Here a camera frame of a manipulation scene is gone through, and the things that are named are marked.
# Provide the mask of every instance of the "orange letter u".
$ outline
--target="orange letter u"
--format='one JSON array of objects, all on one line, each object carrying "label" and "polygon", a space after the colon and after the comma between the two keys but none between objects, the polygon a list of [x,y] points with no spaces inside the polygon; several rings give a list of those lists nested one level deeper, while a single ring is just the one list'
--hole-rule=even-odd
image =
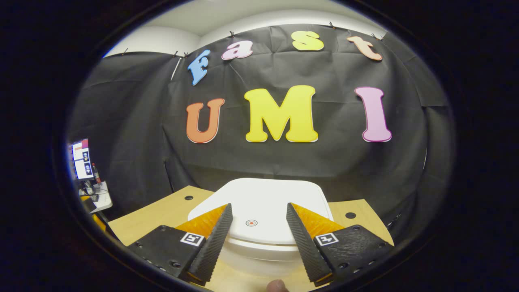
[{"label": "orange letter u", "polygon": [[218,123],[220,122],[220,107],[224,104],[223,98],[210,100],[207,107],[211,109],[209,112],[209,127],[205,132],[198,130],[198,116],[203,108],[203,103],[197,102],[190,104],[187,108],[187,125],[186,134],[193,143],[207,143],[216,137],[218,133]]}]

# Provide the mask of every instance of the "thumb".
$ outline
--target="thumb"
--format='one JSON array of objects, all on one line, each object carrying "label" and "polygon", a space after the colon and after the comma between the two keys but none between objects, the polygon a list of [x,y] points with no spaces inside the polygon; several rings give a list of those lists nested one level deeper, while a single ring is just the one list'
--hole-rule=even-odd
[{"label": "thumb", "polygon": [[274,280],[267,285],[267,292],[289,292],[282,280]]}]

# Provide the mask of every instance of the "computer screen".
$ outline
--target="computer screen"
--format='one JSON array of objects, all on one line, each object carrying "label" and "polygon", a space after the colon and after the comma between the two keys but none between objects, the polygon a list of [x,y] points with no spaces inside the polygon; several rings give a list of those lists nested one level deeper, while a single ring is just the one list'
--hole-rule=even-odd
[{"label": "computer screen", "polygon": [[71,161],[72,175],[77,180],[90,180],[94,178],[90,153],[88,152],[88,139],[71,143],[69,146],[69,159]]}]

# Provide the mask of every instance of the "pink letter i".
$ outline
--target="pink letter i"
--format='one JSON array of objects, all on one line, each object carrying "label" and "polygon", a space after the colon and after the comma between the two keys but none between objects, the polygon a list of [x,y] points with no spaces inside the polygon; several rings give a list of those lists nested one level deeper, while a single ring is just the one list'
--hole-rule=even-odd
[{"label": "pink letter i", "polygon": [[391,132],[386,126],[386,117],[382,108],[384,92],[375,87],[357,87],[355,93],[360,96],[366,112],[366,131],[362,138],[367,142],[387,142]]}]

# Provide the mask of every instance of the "letter m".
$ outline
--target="letter m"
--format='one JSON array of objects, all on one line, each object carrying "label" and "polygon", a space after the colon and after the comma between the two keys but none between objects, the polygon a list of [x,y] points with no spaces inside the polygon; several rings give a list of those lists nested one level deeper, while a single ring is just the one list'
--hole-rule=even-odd
[{"label": "letter m", "polygon": [[245,136],[248,142],[265,142],[267,133],[263,131],[263,121],[278,141],[290,120],[290,130],[286,139],[290,142],[315,142],[318,134],[313,130],[312,96],[316,90],[308,85],[293,86],[286,93],[279,107],[266,89],[254,89],[245,93],[251,105],[251,129]]}]

